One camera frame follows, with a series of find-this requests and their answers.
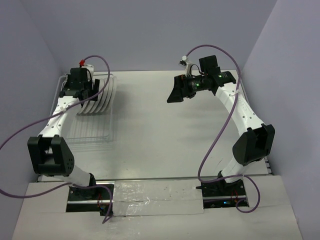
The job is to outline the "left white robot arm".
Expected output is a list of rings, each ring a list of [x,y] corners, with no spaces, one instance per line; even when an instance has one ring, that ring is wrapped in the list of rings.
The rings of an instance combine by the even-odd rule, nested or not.
[[[91,173],[83,171],[75,164],[75,157],[65,137],[83,107],[83,100],[95,95],[100,82],[93,79],[94,67],[84,65],[74,67],[61,88],[57,105],[51,118],[38,136],[30,137],[27,147],[33,170],[38,175],[54,177],[64,182],[80,186],[80,194],[93,199],[98,193]]]

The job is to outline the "orange sunburst plate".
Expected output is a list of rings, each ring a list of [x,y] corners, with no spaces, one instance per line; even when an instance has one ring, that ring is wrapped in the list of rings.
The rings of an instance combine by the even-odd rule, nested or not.
[[[114,99],[115,99],[116,91],[117,91],[117,83],[118,83],[117,77],[113,75],[112,81],[113,81],[113,87],[112,87],[111,97],[110,97],[110,100],[107,105],[107,109],[106,109],[107,111],[109,111],[113,107],[113,103],[114,103]]]

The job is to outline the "teal rim plate steam logo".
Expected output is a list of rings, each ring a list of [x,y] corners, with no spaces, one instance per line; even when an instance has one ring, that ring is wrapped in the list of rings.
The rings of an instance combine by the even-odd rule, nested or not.
[[[113,77],[110,77],[109,79],[109,83],[108,83],[108,93],[107,93],[107,97],[104,101],[104,104],[101,108],[101,111],[104,112],[107,107],[108,107],[108,104],[109,104],[109,101],[111,99],[111,96],[112,96],[112,91],[113,91]]]

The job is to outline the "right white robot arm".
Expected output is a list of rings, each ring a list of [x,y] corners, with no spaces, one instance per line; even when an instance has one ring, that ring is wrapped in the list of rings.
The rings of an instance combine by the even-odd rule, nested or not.
[[[235,189],[234,182],[240,180],[251,163],[258,162],[270,154],[275,129],[266,125],[252,110],[239,92],[237,80],[230,71],[221,71],[215,55],[199,59],[200,74],[192,74],[192,62],[183,56],[179,63],[185,73],[174,77],[173,89],[168,103],[180,103],[195,97],[200,91],[210,91],[229,112],[238,130],[239,139],[232,147],[233,157],[219,172],[217,190],[227,196]]]

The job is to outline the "teal red ring plate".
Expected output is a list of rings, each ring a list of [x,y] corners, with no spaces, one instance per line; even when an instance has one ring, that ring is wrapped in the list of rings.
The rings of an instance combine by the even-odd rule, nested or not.
[[[90,112],[91,108],[92,108],[92,102],[91,101],[86,102],[86,106],[84,106],[82,114],[83,115],[88,114]]]
[[[95,103],[96,103],[96,101],[91,100],[92,108],[91,108],[91,110],[90,110],[90,112],[88,114],[90,114],[95,109]]]

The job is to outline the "hao shi plate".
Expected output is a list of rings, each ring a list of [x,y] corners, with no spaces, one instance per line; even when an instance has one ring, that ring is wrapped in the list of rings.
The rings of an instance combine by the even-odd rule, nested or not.
[[[107,97],[107,94],[108,94],[108,88],[109,88],[109,82],[107,83],[106,87],[104,88],[103,92],[102,92],[102,96],[101,96],[101,99],[106,100],[106,97]]]
[[[92,114],[96,114],[100,111],[102,105],[104,103],[104,100],[101,98],[97,103],[95,103],[92,107]]]

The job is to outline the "red character plate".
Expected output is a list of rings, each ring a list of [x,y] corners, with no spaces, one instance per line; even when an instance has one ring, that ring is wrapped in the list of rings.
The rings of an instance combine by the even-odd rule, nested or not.
[[[86,106],[87,106],[87,103],[85,102],[77,112],[77,115],[80,115],[85,110]]]

